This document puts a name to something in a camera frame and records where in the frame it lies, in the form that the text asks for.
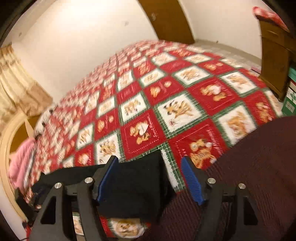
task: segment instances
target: wooden headboard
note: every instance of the wooden headboard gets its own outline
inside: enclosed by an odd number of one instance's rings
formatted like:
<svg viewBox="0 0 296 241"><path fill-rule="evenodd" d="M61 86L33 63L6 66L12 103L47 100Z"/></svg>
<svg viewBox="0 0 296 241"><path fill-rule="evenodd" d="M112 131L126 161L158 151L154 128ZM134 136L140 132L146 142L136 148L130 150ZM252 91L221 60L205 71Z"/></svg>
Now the wooden headboard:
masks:
<svg viewBox="0 0 296 241"><path fill-rule="evenodd" d="M38 119L39 116L29 118L24 112L18 110L7 123L0 137L0 181L10 203L23 220L27 220L27 218L15 201L15 191L8 179L9 156L25 139L33 136L33 127Z"/></svg>

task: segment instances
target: curtain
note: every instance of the curtain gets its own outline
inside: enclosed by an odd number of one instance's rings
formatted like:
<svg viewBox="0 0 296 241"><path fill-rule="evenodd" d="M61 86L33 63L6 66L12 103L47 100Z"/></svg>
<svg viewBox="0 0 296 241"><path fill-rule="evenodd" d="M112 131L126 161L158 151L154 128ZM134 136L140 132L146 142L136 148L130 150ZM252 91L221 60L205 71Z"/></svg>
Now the curtain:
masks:
<svg viewBox="0 0 296 241"><path fill-rule="evenodd" d="M35 116L52 97L26 72L11 45L0 48L0 133L17 109Z"/></svg>

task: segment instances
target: metal pin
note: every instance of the metal pin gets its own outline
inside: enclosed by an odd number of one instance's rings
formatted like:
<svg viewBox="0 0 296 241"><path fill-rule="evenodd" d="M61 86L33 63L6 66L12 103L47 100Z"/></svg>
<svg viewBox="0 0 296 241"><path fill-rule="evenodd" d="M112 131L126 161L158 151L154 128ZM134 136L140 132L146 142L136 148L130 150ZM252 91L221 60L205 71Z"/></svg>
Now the metal pin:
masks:
<svg viewBox="0 0 296 241"><path fill-rule="evenodd" d="M87 177L86 179L84 179L85 183L91 183L93 181L93 179L91 177Z"/></svg>
<svg viewBox="0 0 296 241"><path fill-rule="evenodd" d="M208 181L209 184L215 184L216 183L216 179L214 179L212 177L208 178L207 181Z"/></svg>
<svg viewBox="0 0 296 241"><path fill-rule="evenodd" d="M240 189L245 189L245 188L246 188L246 185L243 184L243 183L240 183L240 184L239 184L239 188L240 188Z"/></svg>
<svg viewBox="0 0 296 241"><path fill-rule="evenodd" d="M56 184L54 185L54 187L55 187L56 189L59 189L61 186L62 186L61 183L56 183Z"/></svg>

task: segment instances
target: dark brown ribbed fabric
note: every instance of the dark brown ribbed fabric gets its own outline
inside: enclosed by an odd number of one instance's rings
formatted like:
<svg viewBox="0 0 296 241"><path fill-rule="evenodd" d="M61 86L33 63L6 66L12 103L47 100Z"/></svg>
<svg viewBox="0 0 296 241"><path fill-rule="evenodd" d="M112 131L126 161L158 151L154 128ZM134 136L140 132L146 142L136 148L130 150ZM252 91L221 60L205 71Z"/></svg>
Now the dark brown ribbed fabric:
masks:
<svg viewBox="0 0 296 241"><path fill-rule="evenodd" d="M283 237L296 220L296 117L261 126L206 172L223 183L246 184L257 203L267 240L288 240ZM201 212L190 193L183 191L166 207L160 223L138 240L193 240ZM223 224L217 234L222 233Z"/></svg>

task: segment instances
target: patchwork quilt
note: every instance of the patchwork quilt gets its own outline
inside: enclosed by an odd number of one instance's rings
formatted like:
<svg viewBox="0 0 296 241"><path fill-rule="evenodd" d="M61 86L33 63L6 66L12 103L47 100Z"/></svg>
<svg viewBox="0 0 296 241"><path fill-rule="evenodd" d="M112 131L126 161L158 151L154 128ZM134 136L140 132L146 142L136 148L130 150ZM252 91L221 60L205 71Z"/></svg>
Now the patchwork quilt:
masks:
<svg viewBox="0 0 296 241"><path fill-rule="evenodd" d="M104 164L111 155L132 161L161 149L179 192L183 156L205 169L281 115L266 85L234 61L200 47L141 41L96 67L58 103L38 140L30 185L41 172ZM113 237L138 237L146 228L139 220L101 220Z"/></svg>

